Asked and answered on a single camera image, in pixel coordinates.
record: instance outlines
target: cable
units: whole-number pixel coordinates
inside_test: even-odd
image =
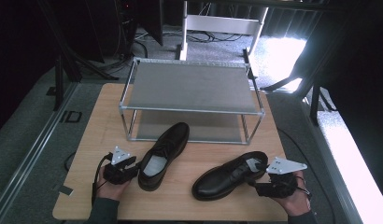
[[[244,17],[244,19],[250,19],[250,12],[252,11],[252,7],[248,7],[248,14]]]
[[[302,151],[302,149],[300,148],[300,146],[296,143],[296,141],[289,135],[287,134],[285,131],[283,131],[282,129],[278,128],[277,127],[277,130],[283,134],[285,134],[295,145],[296,147],[299,149],[300,153],[302,154],[302,156],[305,158],[305,162],[307,162],[308,166],[310,167],[310,170],[311,172],[313,173],[314,177],[317,179],[317,182],[319,183],[319,186],[320,188],[322,189],[323,191],[323,194],[325,195],[325,198],[326,198],[326,201],[328,202],[329,204],[329,207],[331,208],[331,211],[332,211],[332,222],[333,224],[336,223],[336,218],[335,218],[335,213],[334,213],[334,209],[333,209],[333,206],[329,200],[329,196],[328,196],[328,193],[326,192],[325,188],[322,186],[322,183],[320,183],[318,177],[317,177],[317,173],[314,171],[313,167],[311,166],[311,163],[308,161],[307,159],[307,156],[304,154],[304,152]]]
[[[117,52],[119,51],[119,48],[120,48],[120,41],[121,41],[121,33],[122,33],[122,27],[121,27],[121,20],[120,20],[120,18],[119,18],[119,9],[118,9],[118,6],[117,6],[117,1],[116,0],[114,0],[113,1],[113,3],[114,3],[114,5],[115,5],[115,10],[116,10],[116,18],[117,18],[117,20],[118,20],[118,23],[119,23],[119,41],[118,41],[118,45],[117,45],[117,47],[116,47],[116,50],[115,50],[115,52],[113,53],[113,56],[115,56],[116,54],[117,54]]]
[[[201,16],[203,14],[203,11],[204,11],[204,9],[206,9],[206,7],[208,7],[208,9],[206,10],[206,15],[208,15],[209,9],[211,9],[211,3],[206,3],[206,5],[203,7],[203,9],[201,9],[201,11],[198,13],[199,16]]]
[[[114,74],[114,73],[117,73],[117,72],[119,72],[121,69],[123,69],[125,66],[128,66],[128,67],[130,67],[131,65],[130,64],[128,64],[128,63],[126,63],[125,65],[123,65],[121,68],[119,68],[118,70],[115,70],[115,71],[112,71],[112,72],[109,72],[109,74]]]
[[[107,182],[107,180],[105,180],[104,183],[102,183],[100,186],[98,186],[98,188],[96,188],[96,190],[99,190],[102,186],[104,186],[104,184]]]
[[[207,36],[207,39],[202,39],[202,38],[198,38],[198,37],[195,37],[195,36],[192,36],[192,35],[187,35],[188,37],[188,40],[192,41],[192,42],[199,42],[199,43],[211,43],[211,42],[223,42],[223,41],[236,41],[238,39],[240,39],[242,37],[242,35],[239,35],[239,37],[235,38],[235,39],[232,39],[234,36],[237,36],[237,35],[230,35],[229,37],[226,37],[226,38],[217,38],[215,37],[214,34],[212,33],[209,33],[209,32],[201,32],[201,31],[191,31],[190,32],[191,34],[194,34],[194,35],[206,35]]]
[[[145,52],[145,58],[148,58],[148,49],[146,48],[146,46],[144,44],[142,44],[141,42],[137,41],[137,40],[134,40],[134,42],[140,46],[142,46],[144,52]]]
[[[104,163],[105,160],[110,160],[110,157],[111,157],[111,153],[107,154],[104,156],[104,158],[102,158],[100,161],[99,161],[99,164],[98,166],[96,167],[96,172],[95,172],[95,178],[93,180],[93,183],[96,184],[97,181],[98,181],[98,175],[99,175],[99,170],[101,169],[101,166],[102,166],[102,163]]]
[[[229,11],[230,11],[230,17],[234,18],[234,5],[229,6]]]
[[[139,35],[139,36],[135,37],[134,40],[140,39],[140,38],[144,37],[145,35],[149,35],[149,33],[144,33],[142,35]]]

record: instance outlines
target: sunlight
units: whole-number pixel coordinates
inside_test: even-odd
[[[291,70],[305,47],[305,40],[294,38],[270,38],[267,47],[267,74],[281,80]]]
[[[298,77],[294,81],[283,86],[282,88],[285,89],[286,91],[296,91],[297,88],[299,88],[299,85],[301,82],[302,82],[302,79]]]
[[[327,113],[319,113],[319,123],[325,119],[332,122],[320,124],[320,127],[363,223],[380,223],[383,220],[383,195],[351,133],[340,115],[329,117]]]

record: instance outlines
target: wooden table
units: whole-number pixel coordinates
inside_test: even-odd
[[[53,209],[61,220],[87,219],[91,206],[92,182],[99,161],[115,146],[142,160],[154,142],[128,142],[119,114],[119,101],[124,85],[104,85],[90,121],[80,141],[78,152],[64,185],[73,189],[70,196],[60,193]],[[162,184],[152,192],[142,190],[136,178],[124,192],[119,206],[119,219],[128,220],[233,220],[284,221],[284,210],[269,198],[259,197],[247,184],[227,197],[213,202],[200,202],[192,197],[192,184],[207,170],[222,165],[249,151],[263,151],[269,162],[275,156],[285,158],[276,125],[262,94],[266,115],[249,146],[188,143],[168,168]],[[267,182],[268,175],[259,181]]]

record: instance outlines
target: tripod leg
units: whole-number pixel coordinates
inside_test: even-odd
[[[44,18],[46,19],[46,25],[48,29],[48,34],[51,35],[53,44],[55,48],[59,51],[58,53],[62,55],[62,62],[64,63],[64,69],[69,79],[74,82],[81,81],[81,73],[78,70],[71,53],[69,52],[66,42],[64,39],[64,34],[59,28],[59,25],[55,19],[54,12],[50,4],[46,0],[37,0],[37,5],[43,13]]]
[[[271,86],[261,88],[261,90],[262,91],[275,91],[276,89],[278,89],[282,86],[285,86],[286,84],[294,81],[296,78],[297,77],[286,77],[286,78],[280,80],[279,82],[277,82]]]
[[[110,80],[119,80],[118,77],[113,77],[101,70],[99,70],[99,68],[97,68],[95,65],[93,65],[92,63],[89,63],[88,61],[82,59],[81,57],[79,57],[75,52],[72,52],[72,56],[75,58],[76,61],[78,61],[79,63],[82,63],[84,66],[86,66],[87,68],[91,69],[93,72],[97,73],[99,76],[105,78],[105,79],[110,79]]]
[[[55,106],[54,111],[57,111],[64,100],[64,80],[63,80],[63,59],[61,54],[55,62]]]

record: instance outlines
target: wire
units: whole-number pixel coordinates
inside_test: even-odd
[[[206,5],[203,7],[203,9],[201,9],[201,11],[198,13],[199,16],[201,16],[203,14],[204,9],[206,9],[206,7],[208,7],[208,9],[206,10],[206,15],[208,15],[209,9],[211,9],[211,3],[206,3]]]
[[[286,133],[285,131],[283,131],[282,129],[278,128],[277,127],[277,130],[283,134],[285,134],[295,145],[296,147],[299,149],[300,153],[302,154],[302,156],[305,158],[305,162],[308,163],[308,166],[310,167],[310,170],[311,172],[313,173],[314,177],[317,179],[317,182],[319,183],[319,186],[320,188],[322,189],[323,191],[323,194],[325,195],[325,198],[326,198],[326,201],[328,202],[330,208],[331,208],[331,211],[332,211],[332,222],[333,224],[336,223],[336,218],[335,218],[335,213],[334,213],[334,209],[333,209],[333,206],[329,200],[329,196],[328,196],[328,193],[326,192],[325,188],[322,186],[322,183],[320,183],[318,177],[317,177],[317,173],[314,171],[313,167],[311,166],[311,163],[308,161],[307,159],[307,156],[304,154],[304,152],[302,151],[302,148],[296,143],[296,141],[288,134]]]
[[[126,63],[125,65],[123,65],[121,68],[119,68],[118,70],[115,70],[115,71],[112,71],[112,72],[109,72],[109,74],[114,74],[114,73],[117,73],[117,72],[119,72],[121,69],[123,69],[125,66],[128,66],[128,67],[130,67],[131,65],[130,64],[128,64],[128,63]]]
[[[145,35],[149,35],[149,33],[144,33],[144,34],[142,34],[142,35],[139,35],[139,36],[137,36],[136,38],[134,38],[134,40],[140,39],[140,38],[144,37]]]
[[[102,186],[104,186],[104,184],[107,182],[107,180],[105,180],[104,183],[102,183],[100,186],[98,186],[98,188],[96,188],[96,190],[99,190]]]
[[[145,52],[145,58],[148,58],[148,49],[146,48],[146,46],[144,44],[142,44],[141,42],[137,41],[137,40],[134,40],[134,42],[140,46],[142,46],[144,52]]]
[[[109,157],[110,153],[107,154],[106,156],[104,156],[104,158],[102,158],[100,161],[99,161],[99,164],[98,166],[96,167],[96,172],[95,172],[95,178],[93,180],[93,183],[96,184],[97,181],[98,181],[98,175],[99,175],[99,170],[101,169],[101,166],[102,166],[102,163],[104,163],[104,161]]]
[[[95,73],[92,72],[87,66],[85,66],[84,64],[82,63],[78,63],[80,69],[82,70],[82,74],[84,75],[94,75]],[[97,67],[99,70],[101,71],[104,71],[104,72],[107,72],[108,70],[111,70],[111,69],[114,69],[114,68],[119,68],[119,70],[117,71],[120,71],[122,68],[124,68],[125,66],[130,66],[129,64],[127,64],[127,59],[125,57],[123,57],[122,55],[120,56],[119,60],[114,62],[114,63],[111,63],[111,64],[108,64],[108,65],[103,65],[103,66],[95,66]]]
[[[238,40],[238,39],[240,39],[242,37],[242,35],[239,35],[239,37],[237,37],[235,39],[232,39],[233,37],[235,37],[237,35],[230,35],[229,37],[226,37],[226,38],[217,38],[217,37],[215,37],[214,34],[209,33],[209,32],[205,32],[205,31],[203,31],[203,32],[201,32],[201,31],[191,31],[190,33],[193,34],[193,35],[206,35],[207,36],[207,39],[203,39],[203,38],[199,38],[199,37],[196,37],[196,36],[193,36],[193,35],[187,35],[188,40],[190,40],[192,42],[199,42],[199,43],[236,41],[236,40]]]
[[[229,6],[230,17],[234,18],[234,5]]]
[[[115,56],[117,54],[117,52],[119,51],[120,42],[121,42],[121,33],[123,33],[123,31],[122,31],[121,25],[119,24],[119,38],[118,38],[119,40],[118,40],[118,44],[117,44],[116,50],[115,50],[115,52],[113,53],[112,56]]]

